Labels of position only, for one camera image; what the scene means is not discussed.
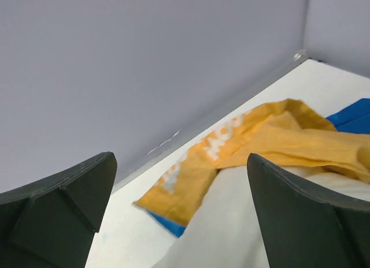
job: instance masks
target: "gray panel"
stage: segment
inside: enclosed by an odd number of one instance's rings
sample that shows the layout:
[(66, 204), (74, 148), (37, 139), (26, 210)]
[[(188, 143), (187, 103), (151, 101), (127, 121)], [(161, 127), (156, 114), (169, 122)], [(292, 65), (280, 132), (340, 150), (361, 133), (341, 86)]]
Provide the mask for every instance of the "gray panel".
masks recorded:
[(189, 125), (291, 61), (304, 6), (0, 0), (0, 192), (106, 150), (120, 180), (178, 130), (194, 137)]
[(370, 76), (370, 0), (310, 0), (308, 56)]

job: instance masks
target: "white fabric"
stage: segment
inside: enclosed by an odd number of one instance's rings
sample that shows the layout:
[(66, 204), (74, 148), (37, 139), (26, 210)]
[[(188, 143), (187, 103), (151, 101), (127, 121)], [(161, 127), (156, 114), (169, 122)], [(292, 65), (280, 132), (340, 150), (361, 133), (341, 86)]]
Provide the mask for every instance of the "white fabric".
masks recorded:
[[(370, 201), (370, 185), (320, 168), (286, 167), (314, 183)], [(184, 235), (153, 268), (268, 268), (245, 166), (222, 170)]]

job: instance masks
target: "white surface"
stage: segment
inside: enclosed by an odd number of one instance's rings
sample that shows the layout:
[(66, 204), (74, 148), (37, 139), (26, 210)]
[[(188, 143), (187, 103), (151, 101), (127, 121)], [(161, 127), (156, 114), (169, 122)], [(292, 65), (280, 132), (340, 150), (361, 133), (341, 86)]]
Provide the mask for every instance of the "white surface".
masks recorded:
[(326, 117), (364, 97), (370, 97), (370, 79), (306, 61), (112, 195), (86, 267), (149, 268), (164, 256), (175, 238), (131, 203), (141, 197), (182, 153), (218, 125), (270, 101), (302, 99)]
[[(317, 167), (284, 168), (331, 190), (370, 201), (369, 184)], [(153, 268), (174, 267), (269, 267), (246, 166), (219, 173), (184, 235)]]

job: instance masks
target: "blue fabric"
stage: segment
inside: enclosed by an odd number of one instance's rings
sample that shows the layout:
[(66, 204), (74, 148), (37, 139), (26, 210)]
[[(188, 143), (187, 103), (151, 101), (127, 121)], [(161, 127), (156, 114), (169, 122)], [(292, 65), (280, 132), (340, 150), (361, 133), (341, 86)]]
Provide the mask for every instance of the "blue fabric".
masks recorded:
[(175, 235), (177, 238), (179, 238), (181, 235), (183, 235), (185, 231), (185, 226), (178, 225), (175, 222), (172, 222), (166, 218), (163, 218), (162, 216), (159, 216), (157, 214), (154, 214), (150, 211), (148, 213), (156, 219), (162, 226), (164, 226), (166, 229), (168, 229), (173, 235)]
[(370, 99), (360, 99), (341, 111), (327, 117), (338, 131), (369, 133)]
[[(370, 134), (370, 99), (360, 99), (341, 111), (330, 115), (327, 119), (334, 124), (338, 131)], [(186, 228), (162, 216), (151, 212), (149, 214), (176, 237), (180, 237)]]

